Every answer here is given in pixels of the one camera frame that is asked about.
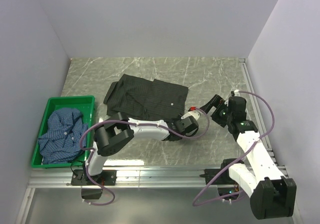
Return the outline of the black pinstriped long sleeve shirt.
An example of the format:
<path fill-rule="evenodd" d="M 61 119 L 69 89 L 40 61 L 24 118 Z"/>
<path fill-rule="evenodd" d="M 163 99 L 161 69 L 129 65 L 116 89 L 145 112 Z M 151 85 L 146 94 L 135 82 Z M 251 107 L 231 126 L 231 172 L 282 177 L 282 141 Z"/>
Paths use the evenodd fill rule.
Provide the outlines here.
<path fill-rule="evenodd" d="M 164 120 L 170 129 L 183 134 L 172 124 L 184 115 L 188 91 L 183 85 L 124 74 L 111 84 L 103 103 L 108 116 L 122 112 L 136 120 Z"/>

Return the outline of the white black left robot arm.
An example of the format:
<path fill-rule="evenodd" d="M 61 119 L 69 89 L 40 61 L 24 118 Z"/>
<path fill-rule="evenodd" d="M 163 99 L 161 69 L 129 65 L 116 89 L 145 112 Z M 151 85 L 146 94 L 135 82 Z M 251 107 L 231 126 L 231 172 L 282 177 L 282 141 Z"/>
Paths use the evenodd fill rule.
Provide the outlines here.
<path fill-rule="evenodd" d="M 192 138 L 199 129 L 198 111 L 189 111 L 173 121 L 143 121 L 117 113 L 113 117 L 95 124 L 92 155 L 85 162 L 83 179 L 89 185 L 100 181 L 101 173 L 107 157 L 118 153 L 132 139 L 154 139 L 159 141 L 178 141 Z"/>

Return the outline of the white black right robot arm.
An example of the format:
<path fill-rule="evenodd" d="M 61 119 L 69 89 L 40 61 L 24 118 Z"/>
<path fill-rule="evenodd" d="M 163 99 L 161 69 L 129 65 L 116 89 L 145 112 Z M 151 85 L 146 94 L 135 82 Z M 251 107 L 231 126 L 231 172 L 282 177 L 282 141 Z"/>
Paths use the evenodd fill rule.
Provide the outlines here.
<path fill-rule="evenodd" d="M 237 188 L 222 199 L 244 191 L 250 198 L 250 207 L 256 219 L 290 217 L 294 213 L 296 183 L 287 178 L 276 166 L 262 143 L 264 135 L 259 134 L 253 121 L 247 119 L 247 101 L 240 96 L 240 91 L 232 91 L 225 100 L 219 95 L 214 97 L 202 110 L 215 111 L 212 120 L 221 127 L 227 127 L 236 143 L 244 151 L 251 169 L 242 158 L 227 159 L 221 164 L 220 171 L 205 169 L 202 177 L 206 186 L 212 184 L 235 184 Z"/>

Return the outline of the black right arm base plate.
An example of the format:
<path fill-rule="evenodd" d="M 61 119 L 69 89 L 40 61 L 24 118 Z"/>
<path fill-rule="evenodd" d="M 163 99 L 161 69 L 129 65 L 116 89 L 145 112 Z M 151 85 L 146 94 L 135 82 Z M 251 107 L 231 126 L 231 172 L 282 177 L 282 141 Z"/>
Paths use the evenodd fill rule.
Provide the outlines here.
<path fill-rule="evenodd" d="M 221 169 L 217 168 L 210 168 L 205 169 L 202 174 L 199 175 L 200 178 L 204 178 L 204 181 L 206 184 L 208 184 L 217 174 L 221 171 Z M 212 185 L 222 185 L 227 184 L 227 182 L 224 180 L 223 176 L 219 176 Z"/>

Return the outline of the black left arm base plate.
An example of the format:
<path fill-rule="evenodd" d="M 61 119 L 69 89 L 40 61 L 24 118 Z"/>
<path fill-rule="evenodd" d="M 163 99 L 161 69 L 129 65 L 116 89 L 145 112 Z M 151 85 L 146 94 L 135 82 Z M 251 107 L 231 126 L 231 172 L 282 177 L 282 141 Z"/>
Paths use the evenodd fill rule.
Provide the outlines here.
<path fill-rule="evenodd" d="M 71 178 L 72 186 L 87 186 L 93 185 L 93 182 L 86 176 L 83 169 L 73 170 Z M 116 170 L 103 170 L 101 174 L 92 176 L 92 179 L 100 185 L 115 185 L 116 183 Z"/>

